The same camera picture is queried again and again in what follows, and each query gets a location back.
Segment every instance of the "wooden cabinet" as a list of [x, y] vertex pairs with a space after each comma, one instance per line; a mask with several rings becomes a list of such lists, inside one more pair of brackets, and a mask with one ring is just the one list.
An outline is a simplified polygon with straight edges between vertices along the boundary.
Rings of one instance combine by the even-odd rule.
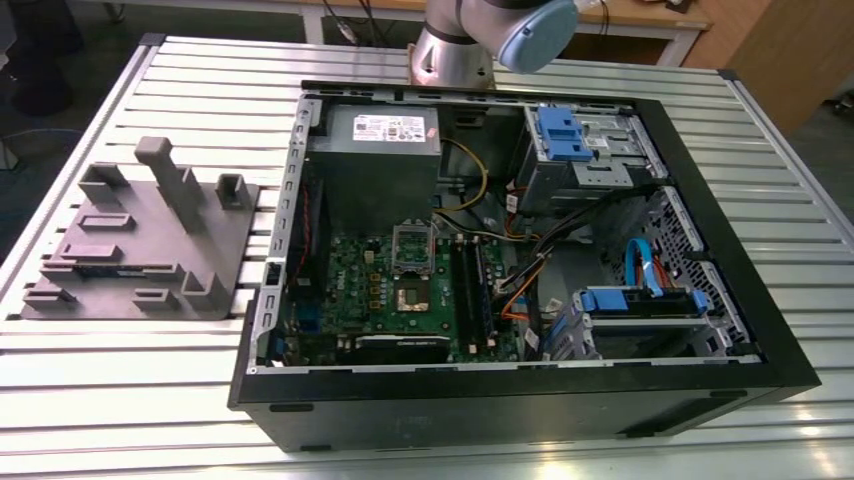
[[699, 0], [714, 21], [683, 66], [735, 70], [783, 133], [854, 71], [854, 0]]

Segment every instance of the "slotted metal tabletop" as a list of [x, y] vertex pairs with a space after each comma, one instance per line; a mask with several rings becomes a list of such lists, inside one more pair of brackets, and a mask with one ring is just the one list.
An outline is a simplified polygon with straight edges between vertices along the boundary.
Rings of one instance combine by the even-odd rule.
[[[140, 46], [0, 269], [0, 477], [833, 478], [854, 473], [853, 229], [738, 82], [714, 71], [559, 61], [498, 68], [502, 89], [659, 100], [823, 386], [677, 437], [395, 452], [284, 454], [226, 408], [262, 279], [303, 79], [404, 83], [406, 52], [168, 37]], [[199, 181], [262, 186], [231, 319], [36, 321], [23, 291], [83, 200], [83, 166], [169, 137]]]

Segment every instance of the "ram slot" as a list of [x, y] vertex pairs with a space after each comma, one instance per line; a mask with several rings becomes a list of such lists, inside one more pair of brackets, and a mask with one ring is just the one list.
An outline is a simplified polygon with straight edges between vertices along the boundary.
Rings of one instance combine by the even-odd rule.
[[492, 334], [490, 290], [479, 243], [458, 239], [451, 248], [451, 285], [460, 347], [476, 353]]

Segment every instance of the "motherboard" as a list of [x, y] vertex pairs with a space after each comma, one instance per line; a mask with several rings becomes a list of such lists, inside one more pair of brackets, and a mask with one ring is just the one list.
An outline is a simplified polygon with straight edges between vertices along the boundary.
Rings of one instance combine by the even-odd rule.
[[[426, 240], [403, 235], [332, 238], [324, 298], [319, 305], [296, 306], [306, 363], [340, 364], [358, 341], [386, 341], [388, 348], [399, 348], [391, 343], [402, 339], [442, 343], [443, 363], [516, 359], [516, 334], [494, 323], [488, 298], [486, 304], [467, 298], [476, 293], [466, 288], [471, 276], [462, 266], [466, 249], [476, 247], [468, 254], [471, 273], [482, 275], [483, 291], [491, 290], [506, 273], [500, 246], [479, 238], [430, 235]], [[470, 315], [470, 304], [487, 311]]]

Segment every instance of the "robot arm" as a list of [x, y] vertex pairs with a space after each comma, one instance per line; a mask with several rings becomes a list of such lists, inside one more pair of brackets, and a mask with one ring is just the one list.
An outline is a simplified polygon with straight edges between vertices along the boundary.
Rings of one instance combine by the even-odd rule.
[[566, 47], [576, 17], [572, 0], [430, 0], [414, 83], [488, 88], [492, 57], [516, 73], [535, 72]]

